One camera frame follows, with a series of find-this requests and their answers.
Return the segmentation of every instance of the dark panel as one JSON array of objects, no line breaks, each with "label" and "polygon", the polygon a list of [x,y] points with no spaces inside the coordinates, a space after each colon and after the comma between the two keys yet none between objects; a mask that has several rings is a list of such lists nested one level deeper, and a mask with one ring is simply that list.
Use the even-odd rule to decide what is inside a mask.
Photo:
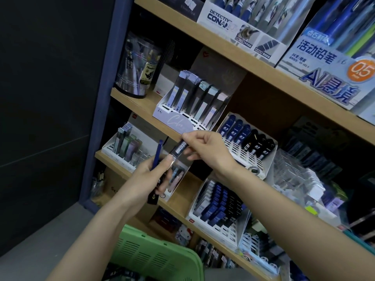
[{"label": "dark panel", "polygon": [[90,133],[114,0],[0,0],[0,165]]},{"label": "dark panel", "polygon": [[77,201],[88,140],[0,168],[0,256]]}]

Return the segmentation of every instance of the orange circle label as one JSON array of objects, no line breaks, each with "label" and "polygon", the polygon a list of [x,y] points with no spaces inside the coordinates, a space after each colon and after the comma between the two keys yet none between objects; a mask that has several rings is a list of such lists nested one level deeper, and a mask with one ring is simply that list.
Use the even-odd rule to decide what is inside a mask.
[{"label": "orange circle label", "polygon": [[370,79],[374,73],[375,62],[363,59],[351,64],[346,74],[353,82],[363,82]]}]

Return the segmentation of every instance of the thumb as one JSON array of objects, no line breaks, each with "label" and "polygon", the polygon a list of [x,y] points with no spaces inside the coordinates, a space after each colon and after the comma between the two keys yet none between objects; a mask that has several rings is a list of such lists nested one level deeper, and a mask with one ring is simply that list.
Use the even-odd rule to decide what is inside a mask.
[{"label": "thumb", "polygon": [[203,151],[204,144],[200,142],[197,138],[198,132],[193,131],[189,133],[183,133],[182,134],[182,139],[190,146],[192,147],[195,151],[200,154]]},{"label": "thumb", "polygon": [[173,162],[173,156],[168,154],[157,166],[154,168],[151,173],[161,177],[165,173]]}]

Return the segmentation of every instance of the hello kitty picture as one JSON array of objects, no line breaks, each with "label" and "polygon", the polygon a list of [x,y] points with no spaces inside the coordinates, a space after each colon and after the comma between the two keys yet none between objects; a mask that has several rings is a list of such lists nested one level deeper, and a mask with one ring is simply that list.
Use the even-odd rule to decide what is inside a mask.
[{"label": "hello kitty picture", "polygon": [[180,243],[180,245],[187,246],[189,244],[189,241],[191,240],[191,237],[193,236],[193,233],[194,232],[187,226],[181,225],[176,233],[175,238]]}]

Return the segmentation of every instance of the forearm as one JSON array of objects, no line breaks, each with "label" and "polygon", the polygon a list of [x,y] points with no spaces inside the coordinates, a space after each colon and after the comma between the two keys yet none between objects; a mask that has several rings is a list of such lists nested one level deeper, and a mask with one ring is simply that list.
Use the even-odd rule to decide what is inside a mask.
[{"label": "forearm", "polygon": [[114,197],[97,212],[47,281],[101,280],[119,234],[131,218],[125,203],[117,200]]},{"label": "forearm", "polygon": [[312,280],[369,280],[375,257],[243,167],[229,184],[270,236]]}]

